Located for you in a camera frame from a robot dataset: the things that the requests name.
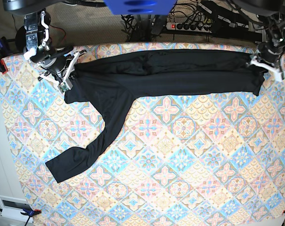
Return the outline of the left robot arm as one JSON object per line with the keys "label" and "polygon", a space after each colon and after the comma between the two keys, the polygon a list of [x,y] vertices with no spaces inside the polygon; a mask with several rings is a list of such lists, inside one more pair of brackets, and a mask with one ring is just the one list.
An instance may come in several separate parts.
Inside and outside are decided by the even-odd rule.
{"label": "left robot arm", "polygon": [[228,5],[253,25],[260,26],[268,38],[257,45],[250,64],[283,75],[285,50],[285,7],[282,0],[228,0]]}

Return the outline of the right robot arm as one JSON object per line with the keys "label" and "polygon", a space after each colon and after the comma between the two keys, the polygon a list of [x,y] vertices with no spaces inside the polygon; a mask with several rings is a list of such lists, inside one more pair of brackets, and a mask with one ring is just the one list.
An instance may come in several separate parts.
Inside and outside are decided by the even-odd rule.
{"label": "right robot arm", "polygon": [[14,15],[24,16],[24,58],[39,64],[56,81],[62,82],[72,60],[69,54],[73,46],[57,50],[52,46],[49,34],[51,17],[46,7],[58,0],[4,0],[4,10]]}

